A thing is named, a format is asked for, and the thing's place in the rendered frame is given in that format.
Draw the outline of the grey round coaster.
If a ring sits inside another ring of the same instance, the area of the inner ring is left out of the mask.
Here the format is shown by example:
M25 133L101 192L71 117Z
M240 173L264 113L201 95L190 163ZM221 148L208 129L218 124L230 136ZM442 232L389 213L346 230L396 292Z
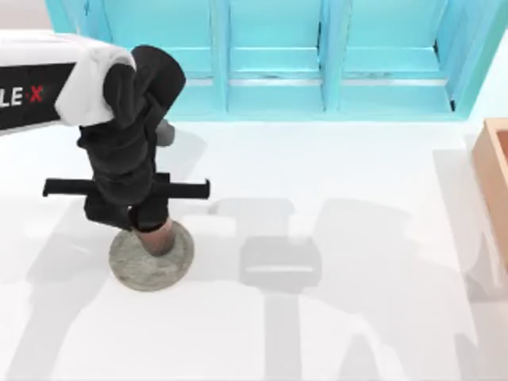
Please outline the grey round coaster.
M115 278L135 291L161 291L174 286L190 270L194 240L183 225L174 222L175 243L162 256L154 256L133 232L122 230L109 250L109 266Z

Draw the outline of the salmon-coloured shallow box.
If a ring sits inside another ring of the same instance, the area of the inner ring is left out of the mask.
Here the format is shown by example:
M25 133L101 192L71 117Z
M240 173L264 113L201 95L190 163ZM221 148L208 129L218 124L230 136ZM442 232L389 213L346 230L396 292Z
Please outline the salmon-coloured shallow box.
M498 252L508 272L508 117L483 121L471 157Z

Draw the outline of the brown cup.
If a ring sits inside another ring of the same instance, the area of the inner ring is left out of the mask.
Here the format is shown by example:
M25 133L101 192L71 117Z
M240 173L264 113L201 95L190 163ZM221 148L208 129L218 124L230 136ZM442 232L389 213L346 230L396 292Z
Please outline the brown cup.
M168 218L160 227L149 232L137 231L144 249L152 256L164 256L169 253L175 243L172 221Z

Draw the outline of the light blue rack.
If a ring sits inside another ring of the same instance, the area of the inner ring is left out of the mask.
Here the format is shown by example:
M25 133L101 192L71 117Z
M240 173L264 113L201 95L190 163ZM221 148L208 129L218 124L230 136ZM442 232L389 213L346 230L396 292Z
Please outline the light blue rack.
M467 118L508 0L44 0L52 27L172 55L183 121Z

